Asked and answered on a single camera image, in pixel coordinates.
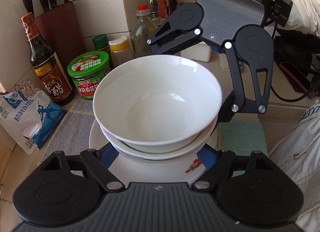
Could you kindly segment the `white plate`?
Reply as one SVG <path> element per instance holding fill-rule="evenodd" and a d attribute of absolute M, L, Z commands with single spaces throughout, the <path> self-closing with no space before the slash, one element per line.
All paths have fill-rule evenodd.
<path fill-rule="evenodd" d="M 97 121 L 93 122 L 89 135 L 89 147 L 96 150 L 99 150 L 107 143 L 110 143 L 103 136 L 102 131 L 98 130 L 98 124 Z M 209 136 L 205 141 L 205 144 L 212 144 L 215 146 L 215 141 L 211 141 Z M 192 184 L 206 171 L 206 168 L 197 156 L 197 153 L 201 149 L 196 149 L 186 155 L 167 160 L 144 160 L 134 157 L 127 158 L 119 153 L 119 156 L 108 170 L 125 186 L 128 186 L 131 182 L 187 182 L 188 184 Z"/>

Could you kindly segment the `white bowl with pink flowers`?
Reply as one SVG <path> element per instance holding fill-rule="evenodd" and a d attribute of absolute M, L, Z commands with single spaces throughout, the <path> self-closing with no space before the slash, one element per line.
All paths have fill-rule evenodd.
<path fill-rule="evenodd" d="M 106 75 L 93 98 L 99 125 L 136 146 L 183 147 L 217 117 L 222 90 L 201 64 L 174 55 L 126 62 Z"/>

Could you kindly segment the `grey blue checked towel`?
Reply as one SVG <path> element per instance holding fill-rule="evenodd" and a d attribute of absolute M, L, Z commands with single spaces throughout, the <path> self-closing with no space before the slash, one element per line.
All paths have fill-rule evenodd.
<path fill-rule="evenodd" d="M 94 121 L 92 102 L 76 102 L 50 138 L 41 159 L 45 160 L 55 151 L 64 151 L 68 156 L 90 149 L 89 135 Z M 247 156 L 254 150 L 267 153 L 263 128 L 259 122 L 232 120 L 223 123 L 213 132 L 210 140 L 215 141 L 215 146 L 210 144 L 210 147 L 231 150 L 241 156 Z"/>

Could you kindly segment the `clear glass bottle red cap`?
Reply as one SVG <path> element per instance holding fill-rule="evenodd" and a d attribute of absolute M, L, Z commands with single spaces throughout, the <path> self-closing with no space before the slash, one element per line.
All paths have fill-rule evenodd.
<path fill-rule="evenodd" d="M 136 15 L 138 21 L 132 27 L 130 32 L 133 56 L 137 58 L 152 55 L 152 50 L 148 45 L 147 40 L 158 26 L 150 19 L 150 9 L 146 4 L 142 4 L 137 7 Z"/>

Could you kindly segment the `yellow lid spice jar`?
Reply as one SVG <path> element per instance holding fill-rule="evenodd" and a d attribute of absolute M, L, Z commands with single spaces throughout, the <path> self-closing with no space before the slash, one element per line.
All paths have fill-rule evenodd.
<path fill-rule="evenodd" d="M 126 36 L 115 38 L 108 42 L 114 66 L 120 66 L 133 59 L 133 54 Z"/>

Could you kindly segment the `green lid small jar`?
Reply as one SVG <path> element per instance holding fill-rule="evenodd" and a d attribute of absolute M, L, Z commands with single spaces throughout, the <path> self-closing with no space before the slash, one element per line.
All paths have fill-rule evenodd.
<path fill-rule="evenodd" d="M 101 34 L 93 37 L 92 42 L 94 44 L 95 50 L 104 51 L 110 54 L 110 46 L 108 44 L 107 34 Z"/>

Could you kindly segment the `white blue salt bag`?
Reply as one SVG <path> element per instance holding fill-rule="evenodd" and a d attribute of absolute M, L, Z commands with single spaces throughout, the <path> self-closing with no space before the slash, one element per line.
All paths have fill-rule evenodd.
<path fill-rule="evenodd" d="M 1 125 L 28 155 L 41 149 L 66 113 L 39 89 L 30 96 L 21 92 L 1 96 Z"/>

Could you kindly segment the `green lid sauce jar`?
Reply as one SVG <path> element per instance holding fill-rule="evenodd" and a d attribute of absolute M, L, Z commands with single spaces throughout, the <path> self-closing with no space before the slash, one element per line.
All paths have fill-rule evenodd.
<path fill-rule="evenodd" d="M 111 71 L 108 53 L 90 51 L 73 59 L 67 71 L 83 99 L 91 100 L 99 83 Z"/>

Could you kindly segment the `dark vinegar bottle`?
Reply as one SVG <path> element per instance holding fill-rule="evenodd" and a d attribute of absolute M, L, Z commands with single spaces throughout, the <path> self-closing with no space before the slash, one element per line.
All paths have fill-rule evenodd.
<path fill-rule="evenodd" d="M 56 104 L 67 105 L 74 97 L 74 90 L 54 48 L 40 34 L 32 12 L 24 15 L 21 23 L 30 45 L 30 63 L 44 91 Z"/>

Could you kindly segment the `dark red knife block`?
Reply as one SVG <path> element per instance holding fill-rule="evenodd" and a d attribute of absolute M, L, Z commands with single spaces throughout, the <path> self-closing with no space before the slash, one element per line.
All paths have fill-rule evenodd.
<path fill-rule="evenodd" d="M 36 17 L 35 24 L 42 37 L 54 47 L 64 71 L 74 58 L 86 52 L 73 2 Z"/>

